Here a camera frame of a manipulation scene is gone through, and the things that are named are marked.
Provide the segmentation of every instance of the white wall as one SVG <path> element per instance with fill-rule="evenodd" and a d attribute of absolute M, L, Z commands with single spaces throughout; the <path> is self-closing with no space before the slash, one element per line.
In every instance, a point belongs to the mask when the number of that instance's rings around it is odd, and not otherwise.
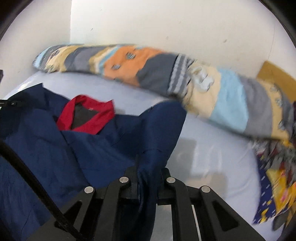
<path fill-rule="evenodd" d="M 71 42 L 148 45 L 250 77 L 269 59 L 296 78 L 296 49 L 258 0 L 72 0 Z"/>
<path fill-rule="evenodd" d="M 35 57 L 50 45 L 70 40 L 71 0 L 34 0 L 0 41 L 4 78 L 0 98 L 31 76 Z"/>

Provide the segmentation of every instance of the red collar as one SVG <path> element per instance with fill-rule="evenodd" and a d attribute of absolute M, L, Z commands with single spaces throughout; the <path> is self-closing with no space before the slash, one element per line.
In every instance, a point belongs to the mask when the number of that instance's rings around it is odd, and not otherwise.
<path fill-rule="evenodd" d="M 99 113 L 97 113 L 93 118 L 83 125 L 71 129 L 76 104 L 82 104 L 84 108 L 92 108 Z M 78 95 L 65 105 L 61 115 L 59 116 L 59 119 L 57 120 L 57 126 L 61 131 L 78 131 L 95 135 L 114 116 L 115 113 L 112 100 L 108 102 L 98 102 L 97 100 L 94 100 L 86 95 Z"/>

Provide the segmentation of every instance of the round metal bolt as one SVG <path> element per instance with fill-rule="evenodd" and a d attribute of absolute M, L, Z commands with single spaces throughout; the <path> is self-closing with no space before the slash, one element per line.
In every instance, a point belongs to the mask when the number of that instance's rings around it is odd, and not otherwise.
<path fill-rule="evenodd" d="M 208 186 L 203 186 L 202 191 L 205 192 L 205 193 L 208 193 L 208 192 L 211 191 L 211 188 L 209 188 Z"/>
<path fill-rule="evenodd" d="M 127 182 L 128 182 L 128 177 L 121 177 L 121 178 L 119 179 L 119 181 L 120 181 L 121 183 L 127 183 Z"/>
<path fill-rule="evenodd" d="M 175 181 L 176 181 L 176 179 L 173 178 L 173 177 L 168 177 L 168 178 L 167 178 L 167 182 L 168 182 L 168 183 L 174 183 Z"/>
<path fill-rule="evenodd" d="M 93 187 L 86 187 L 85 189 L 84 189 L 84 192 L 85 193 L 92 193 L 94 191 L 94 188 Z"/>

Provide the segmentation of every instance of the colorful patterned cloth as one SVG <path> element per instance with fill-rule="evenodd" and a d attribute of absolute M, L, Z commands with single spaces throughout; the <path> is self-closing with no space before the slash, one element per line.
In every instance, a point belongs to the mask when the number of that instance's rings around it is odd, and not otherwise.
<path fill-rule="evenodd" d="M 295 201 L 294 109 L 272 83 L 201 64 L 182 54 L 136 45 L 57 45 L 33 65 L 46 72 L 84 72 L 176 97 L 184 107 L 255 141 L 261 199 L 254 223 L 287 210 Z"/>

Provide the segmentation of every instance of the light blue fabric patch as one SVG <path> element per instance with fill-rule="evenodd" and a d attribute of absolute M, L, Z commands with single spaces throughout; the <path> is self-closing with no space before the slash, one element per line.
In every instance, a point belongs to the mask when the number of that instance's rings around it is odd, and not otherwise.
<path fill-rule="evenodd" d="M 51 46 L 48 47 L 46 50 L 44 50 L 41 54 L 39 54 L 39 55 L 36 57 L 35 61 L 33 62 L 33 66 L 34 66 L 36 69 L 39 68 L 39 66 L 40 66 L 40 64 L 41 64 L 42 57 L 43 57 L 44 54 L 47 52 L 47 50 L 50 49 L 50 48 L 51 48 Z"/>
<path fill-rule="evenodd" d="M 117 45 L 116 47 L 114 47 L 114 49 L 112 49 L 111 50 L 111 52 L 110 53 L 108 53 L 101 61 L 100 61 L 100 63 L 99 63 L 99 73 L 101 74 L 101 75 L 104 75 L 104 64 L 105 64 L 105 62 L 109 59 L 109 58 L 111 58 L 115 53 L 116 53 L 116 51 L 119 49 L 119 48 L 121 48 L 122 47 L 122 45 Z"/>
<path fill-rule="evenodd" d="M 235 72 L 218 71 L 221 73 L 221 87 L 210 120 L 243 133 L 249 118 L 245 89 Z"/>

